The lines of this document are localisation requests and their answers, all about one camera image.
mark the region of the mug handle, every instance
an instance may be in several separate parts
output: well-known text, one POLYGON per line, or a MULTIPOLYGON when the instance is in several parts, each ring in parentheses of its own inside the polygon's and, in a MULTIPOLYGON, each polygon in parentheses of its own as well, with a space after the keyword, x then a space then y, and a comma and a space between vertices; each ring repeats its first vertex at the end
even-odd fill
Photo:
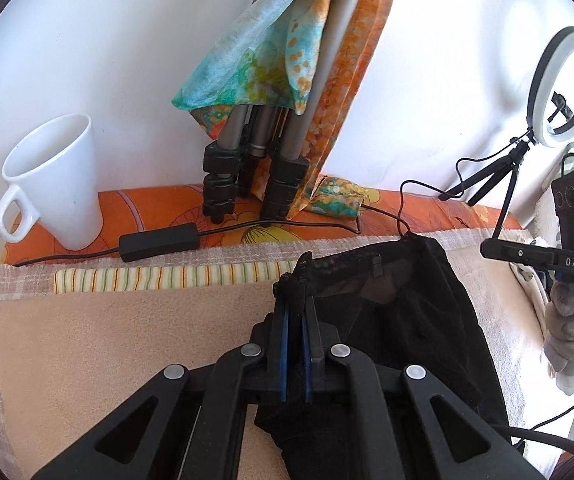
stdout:
POLYGON ((29 230, 39 219, 40 213, 27 198, 25 192, 16 184, 11 184, 0 199, 0 236, 6 242, 17 244, 29 233, 29 230), (4 227, 3 221, 4 213, 11 205, 11 202, 16 202, 20 208, 20 213, 22 213, 20 225, 13 233, 10 233, 4 227))

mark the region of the gloved hand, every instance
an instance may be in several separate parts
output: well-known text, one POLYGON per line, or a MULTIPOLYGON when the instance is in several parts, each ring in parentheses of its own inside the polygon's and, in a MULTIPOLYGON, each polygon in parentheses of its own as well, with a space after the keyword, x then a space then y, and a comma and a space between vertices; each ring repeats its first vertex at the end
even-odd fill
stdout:
POLYGON ((555 282, 545 309, 545 355, 558 372, 556 384, 574 393, 574 283, 555 282))

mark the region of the orange fabric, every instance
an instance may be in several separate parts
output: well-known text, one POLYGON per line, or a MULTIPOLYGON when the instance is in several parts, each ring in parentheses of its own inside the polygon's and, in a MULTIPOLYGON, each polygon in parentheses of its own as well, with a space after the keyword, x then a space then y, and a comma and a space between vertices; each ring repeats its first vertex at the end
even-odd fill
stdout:
MULTIPOLYGON (((392 3, 393 0, 359 0, 356 5, 300 152, 308 160, 309 169, 288 218, 304 209, 316 190, 320 171, 358 92, 392 3)), ((264 196, 269 166, 268 158, 260 161, 254 177, 252 192, 259 198, 264 196)))
MULTIPOLYGON (((369 189, 366 203, 396 213, 400 196, 395 191, 369 189)), ((222 226, 257 220, 261 202, 257 198, 241 199, 236 202, 233 215, 227 215, 222 226)), ((104 225, 99 237, 81 251, 68 251, 41 225, 36 224, 22 242, 7 244, 1 262, 16 264, 51 254, 95 253, 118 246, 118 238, 127 233, 160 229, 186 222, 196 222, 198 231, 216 227, 202 215, 202 186, 172 186, 105 191, 100 193, 100 209, 104 225)), ((497 209, 484 206, 467 206, 464 202, 449 200, 440 202, 436 198, 406 194, 404 196, 403 218, 417 233, 443 231, 459 228, 494 227, 498 218, 497 209)), ((338 222, 355 227, 353 222, 342 222, 327 216, 302 211, 294 220, 299 222, 338 222)), ((396 222, 375 211, 363 210, 360 215, 362 234, 382 236, 397 234, 396 222)), ((509 217, 507 229, 519 229, 518 222, 509 217)), ((352 233, 338 228, 297 226, 256 226, 200 238, 200 246, 216 247, 261 242, 283 242, 291 240, 316 240, 320 238, 347 238, 352 233)), ((51 260, 50 263, 75 263, 76 260, 51 260)))

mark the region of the mug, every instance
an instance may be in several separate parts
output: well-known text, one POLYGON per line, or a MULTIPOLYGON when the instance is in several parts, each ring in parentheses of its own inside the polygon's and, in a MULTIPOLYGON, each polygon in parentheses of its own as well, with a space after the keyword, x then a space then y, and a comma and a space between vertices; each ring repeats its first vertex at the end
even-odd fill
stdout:
POLYGON ((0 200, 0 236, 18 243, 36 222, 63 247, 77 251, 100 234, 96 158, 91 118, 69 114, 38 126, 11 150, 3 164, 9 185, 0 200), (22 220, 13 232, 4 213, 16 202, 22 220))

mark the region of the striped cloth strip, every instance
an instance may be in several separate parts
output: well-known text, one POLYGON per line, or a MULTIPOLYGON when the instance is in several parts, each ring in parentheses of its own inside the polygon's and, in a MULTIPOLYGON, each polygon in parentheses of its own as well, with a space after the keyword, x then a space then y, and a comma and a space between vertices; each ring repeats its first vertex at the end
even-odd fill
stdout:
POLYGON ((67 292, 132 292, 205 285, 241 285, 278 280, 296 260, 244 264, 61 269, 54 274, 54 294, 67 292))

